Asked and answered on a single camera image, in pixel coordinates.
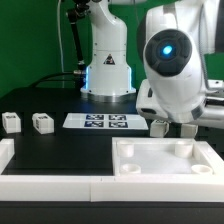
black-and-white pattern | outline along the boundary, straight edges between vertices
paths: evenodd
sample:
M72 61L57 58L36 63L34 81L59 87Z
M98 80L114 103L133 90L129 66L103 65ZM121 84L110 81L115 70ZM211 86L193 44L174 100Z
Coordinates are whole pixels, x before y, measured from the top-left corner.
M109 128L128 128L127 122L109 122Z
M86 121L84 124L85 128L103 128L104 122L103 121Z

white tray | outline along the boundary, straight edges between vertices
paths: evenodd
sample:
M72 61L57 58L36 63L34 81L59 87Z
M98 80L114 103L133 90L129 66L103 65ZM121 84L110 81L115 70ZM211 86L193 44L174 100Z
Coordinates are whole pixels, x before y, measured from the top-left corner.
M201 175L224 175L223 160L207 142L194 139L113 138L113 168L115 176L136 175L133 169L144 175L186 175L195 173L196 168Z

green wall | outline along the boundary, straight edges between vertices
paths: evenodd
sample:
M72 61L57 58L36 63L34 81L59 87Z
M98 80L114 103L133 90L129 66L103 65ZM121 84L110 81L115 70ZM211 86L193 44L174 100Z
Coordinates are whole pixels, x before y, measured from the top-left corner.
M45 75L61 71L56 23L57 2L58 0L0 0L0 96L14 88L29 86ZM148 0L139 4L138 17L141 20L149 8L171 2L174 0ZM66 71L77 68L71 29L65 16L66 10L73 5L72 0L66 0L61 7ZM127 24L127 62L133 68L134 85L139 88L145 74L136 49L138 23L135 8L110 6L110 10ZM80 39L88 64L92 56L91 25L88 19L84 19L79 21L78 26L82 31ZM211 55L206 59L209 76L223 79L223 55Z

